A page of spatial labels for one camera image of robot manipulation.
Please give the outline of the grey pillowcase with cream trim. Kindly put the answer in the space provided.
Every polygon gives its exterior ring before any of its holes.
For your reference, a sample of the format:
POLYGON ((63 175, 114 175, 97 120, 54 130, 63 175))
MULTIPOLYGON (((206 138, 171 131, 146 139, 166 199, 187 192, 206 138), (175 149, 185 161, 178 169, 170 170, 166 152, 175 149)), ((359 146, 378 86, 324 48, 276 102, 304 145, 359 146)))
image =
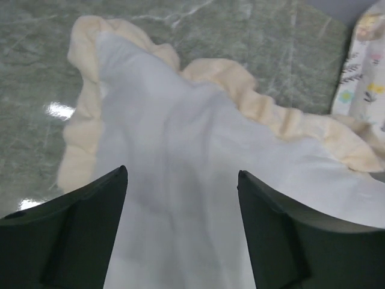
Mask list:
POLYGON ((170 45, 125 20, 80 17, 68 59, 83 87, 59 188, 128 171, 105 288, 257 288, 242 170, 311 209, 384 230, 384 184, 371 177, 381 161, 360 123, 278 106, 231 60, 180 70, 170 45))

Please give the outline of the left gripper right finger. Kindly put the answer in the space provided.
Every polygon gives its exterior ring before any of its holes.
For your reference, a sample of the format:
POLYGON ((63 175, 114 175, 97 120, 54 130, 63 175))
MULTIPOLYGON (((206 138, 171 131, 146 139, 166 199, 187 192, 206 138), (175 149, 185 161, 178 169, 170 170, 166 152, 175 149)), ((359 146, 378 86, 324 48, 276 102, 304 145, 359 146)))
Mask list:
POLYGON ((311 209, 251 173, 238 197, 257 288, 383 288, 384 230, 311 209))

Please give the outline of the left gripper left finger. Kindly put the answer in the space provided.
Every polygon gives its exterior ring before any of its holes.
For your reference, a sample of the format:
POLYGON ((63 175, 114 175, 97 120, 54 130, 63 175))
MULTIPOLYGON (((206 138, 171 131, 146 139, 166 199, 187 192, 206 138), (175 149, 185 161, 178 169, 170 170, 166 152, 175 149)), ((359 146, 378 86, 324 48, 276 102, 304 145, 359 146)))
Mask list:
POLYGON ((124 166, 1 219, 1 288, 102 288, 128 185, 124 166))

